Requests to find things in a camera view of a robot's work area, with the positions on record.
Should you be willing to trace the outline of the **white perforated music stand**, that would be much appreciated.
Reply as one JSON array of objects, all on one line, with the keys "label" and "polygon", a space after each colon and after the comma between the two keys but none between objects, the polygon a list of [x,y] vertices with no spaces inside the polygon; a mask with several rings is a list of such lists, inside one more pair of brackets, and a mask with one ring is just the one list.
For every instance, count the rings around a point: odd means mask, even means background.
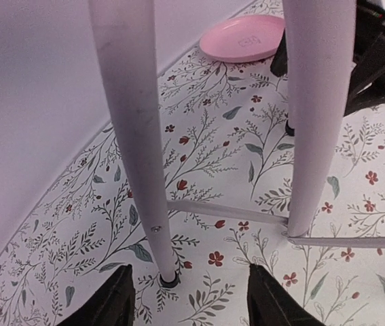
[{"label": "white perforated music stand", "polygon": [[[249,263],[243,240],[252,222],[286,228],[287,240],[321,268],[333,250],[385,249],[376,223],[385,212],[365,198],[353,206],[357,235],[311,235],[324,185],[338,188],[329,166],[335,151],[355,162],[377,157],[369,146],[382,132],[342,126],[353,62],[357,1],[285,1],[287,74],[270,71],[274,55],[254,62],[213,60],[201,49],[162,83],[155,68],[152,1],[91,1],[90,19],[103,86],[127,182],[96,206],[110,223],[103,272],[132,251],[158,267],[160,284],[178,284],[185,259],[169,220],[205,215],[238,219],[231,242]],[[295,136],[285,132],[286,120]]]}]

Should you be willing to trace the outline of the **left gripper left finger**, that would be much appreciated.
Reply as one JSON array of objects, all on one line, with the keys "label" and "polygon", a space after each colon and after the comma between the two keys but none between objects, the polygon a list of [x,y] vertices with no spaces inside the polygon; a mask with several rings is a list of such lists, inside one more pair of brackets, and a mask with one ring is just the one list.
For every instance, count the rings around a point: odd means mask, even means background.
[{"label": "left gripper left finger", "polygon": [[132,326],[134,305],[132,266],[120,266],[81,308],[58,326]]}]

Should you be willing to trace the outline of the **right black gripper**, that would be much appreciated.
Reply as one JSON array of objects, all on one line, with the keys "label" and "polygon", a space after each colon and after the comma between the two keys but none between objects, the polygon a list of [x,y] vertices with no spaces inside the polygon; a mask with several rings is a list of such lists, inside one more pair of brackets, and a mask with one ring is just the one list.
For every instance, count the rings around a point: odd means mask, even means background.
[{"label": "right black gripper", "polygon": [[[356,3],[353,62],[345,116],[385,104],[385,9],[369,1]],[[276,77],[287,74],[286,33],[270,71]]]}]

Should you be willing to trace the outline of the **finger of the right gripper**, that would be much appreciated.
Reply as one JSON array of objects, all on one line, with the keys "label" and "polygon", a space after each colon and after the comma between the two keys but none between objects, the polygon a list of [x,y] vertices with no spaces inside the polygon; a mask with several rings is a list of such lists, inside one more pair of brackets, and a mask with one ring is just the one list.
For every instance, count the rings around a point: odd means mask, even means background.
[{"label": "finger of the right gripper", "polygon": [[295,136],[295,129],[290,126],[290,120],[289,119],[287,119],[286,123],[285,123],[285,132],[290,137]]}]

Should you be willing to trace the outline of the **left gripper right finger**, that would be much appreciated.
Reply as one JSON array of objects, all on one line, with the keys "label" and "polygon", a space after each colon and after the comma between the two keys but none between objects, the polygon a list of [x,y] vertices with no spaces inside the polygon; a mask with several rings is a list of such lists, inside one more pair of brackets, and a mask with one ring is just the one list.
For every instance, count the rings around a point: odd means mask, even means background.
[{"label": "left gripper right finger", "polygon": [[247,306],[250,326],[323,326],[257,264],[249,266]]}]

